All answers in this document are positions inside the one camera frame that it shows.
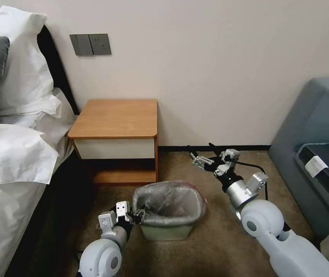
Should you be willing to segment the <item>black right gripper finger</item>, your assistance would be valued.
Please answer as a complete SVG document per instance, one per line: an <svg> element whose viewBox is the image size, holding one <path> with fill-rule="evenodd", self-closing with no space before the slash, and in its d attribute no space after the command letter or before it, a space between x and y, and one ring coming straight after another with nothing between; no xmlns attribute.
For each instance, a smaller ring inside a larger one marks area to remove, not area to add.
<svg viewBox="0 0 329 277"><path fill-rule="evenodd" d="M206 158L204 156L198 155L198 153L190 146L187 145L189 155L192 159L192 163L204 171L212 171L213 160Z"/></svg>
<svg viewBox="0 0 329 277"><path fill-rule="evenodd" d="M218 146L212 144L212 143L208 143L210 149L214 152L214 154L216 155L216 157L218 157L222 162L225 162L224 157L224 151L222 151L221 148L219 148Z"/></svg>

